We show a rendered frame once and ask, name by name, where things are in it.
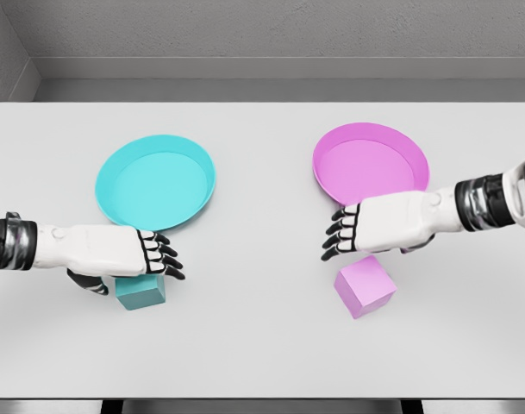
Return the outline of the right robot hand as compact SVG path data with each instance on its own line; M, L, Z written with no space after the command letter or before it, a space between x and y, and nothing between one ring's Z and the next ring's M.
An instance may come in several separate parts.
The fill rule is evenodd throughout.
M424 196L421 191L398 192L337 210L326 230L322 260L350 252L375 254L426 245L433 236L423 220Z

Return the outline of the pink plate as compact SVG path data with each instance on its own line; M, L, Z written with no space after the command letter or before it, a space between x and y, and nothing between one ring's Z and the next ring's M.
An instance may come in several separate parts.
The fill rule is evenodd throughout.
M427 157L414 141L371 122L327 132L316 143L312 169L323 191L341 205L400 191L425 191L430 180Z

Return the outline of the pink block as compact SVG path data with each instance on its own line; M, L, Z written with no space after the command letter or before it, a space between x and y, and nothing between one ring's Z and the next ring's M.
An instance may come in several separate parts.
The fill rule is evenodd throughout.
M397 291L395 283L373 255L343 267L337 273L334 288L354 319L384 306Z

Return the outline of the cyan plate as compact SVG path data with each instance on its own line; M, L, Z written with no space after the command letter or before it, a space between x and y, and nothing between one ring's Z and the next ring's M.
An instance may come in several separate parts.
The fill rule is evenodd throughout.
M104 162L95 196L113 223L160 231L192 219L215 187L215 165L203 147L177 135L150 135Z

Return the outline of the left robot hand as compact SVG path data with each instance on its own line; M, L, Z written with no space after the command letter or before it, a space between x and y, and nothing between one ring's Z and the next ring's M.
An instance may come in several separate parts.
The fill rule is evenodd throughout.
M161 233L129 226L86 225L71 228L65 267L83 289L106 296L104 277L164 275L184 280L183 265Z

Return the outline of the cyan block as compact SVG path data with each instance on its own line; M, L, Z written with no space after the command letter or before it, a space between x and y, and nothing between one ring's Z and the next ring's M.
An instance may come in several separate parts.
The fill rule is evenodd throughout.
M143 274L115 279L116 298L128 310L136 310L166 301L164 276Z

